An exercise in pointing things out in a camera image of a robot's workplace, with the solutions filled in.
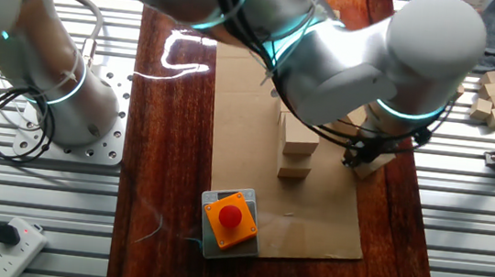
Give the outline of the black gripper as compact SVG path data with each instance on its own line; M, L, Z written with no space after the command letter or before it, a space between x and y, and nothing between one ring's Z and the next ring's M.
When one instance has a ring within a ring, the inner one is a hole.
M363 162L371 163L391 147L385 138L351 139L347 144L341 162L347 168L356 168Z

